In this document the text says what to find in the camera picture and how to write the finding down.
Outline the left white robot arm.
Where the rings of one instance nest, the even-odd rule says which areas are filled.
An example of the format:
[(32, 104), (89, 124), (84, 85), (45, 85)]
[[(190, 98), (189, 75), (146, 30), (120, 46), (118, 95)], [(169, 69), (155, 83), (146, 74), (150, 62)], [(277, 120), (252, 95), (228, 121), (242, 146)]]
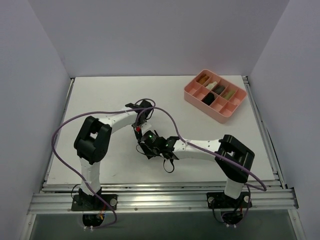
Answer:
[(88, 116), (74, 141), (74, 148), (81, 164), (81, 181), (79, 195), (83, 204), (95, 210), (101, 203), (100, 161), (106, 156), (111, 135), (116, 131), (132, 126), (138, 142), (151, 127), (147, 123), (153, 112), (152, 102), (141, 99), (137, 103), (128, 103), (116, 113), (108, 113), (103, 118)]

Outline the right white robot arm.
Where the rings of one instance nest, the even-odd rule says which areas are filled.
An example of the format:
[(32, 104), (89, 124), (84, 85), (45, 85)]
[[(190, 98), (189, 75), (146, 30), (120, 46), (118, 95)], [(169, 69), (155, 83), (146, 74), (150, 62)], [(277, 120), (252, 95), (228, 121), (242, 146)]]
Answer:
[(139, 137), (138, 144), (149, 159), (162, 157), (171, 163), (183, 159), (216, 162), (227, 177), (222, 200), (230, 207), (240, 201), (255, 158), (252, 150), (229, 134), (216, 140), (181, 140), (178, 136), (160, 137), (148, 130)]

